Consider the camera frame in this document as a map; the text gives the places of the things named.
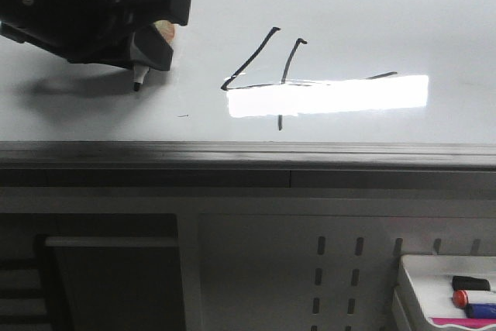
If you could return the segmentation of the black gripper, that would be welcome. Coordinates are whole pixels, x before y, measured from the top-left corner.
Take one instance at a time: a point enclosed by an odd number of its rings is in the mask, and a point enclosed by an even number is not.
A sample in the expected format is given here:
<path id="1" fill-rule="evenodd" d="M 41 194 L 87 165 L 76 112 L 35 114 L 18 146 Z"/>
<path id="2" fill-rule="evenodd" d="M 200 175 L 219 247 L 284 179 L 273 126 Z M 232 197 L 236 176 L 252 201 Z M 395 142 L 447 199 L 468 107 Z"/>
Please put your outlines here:
<path id="1" fill-rule="evenodd" d="M 131 68 L 126 37 L 98 41 L 118 28 L 137 30 L 131 39 L 133 66 L 169 71 L 174 51 L 156 21 L 179 26 L 189 21 L 191 0 L 1 0 L 1 35 L 30 43 L 72 64 Z"/>

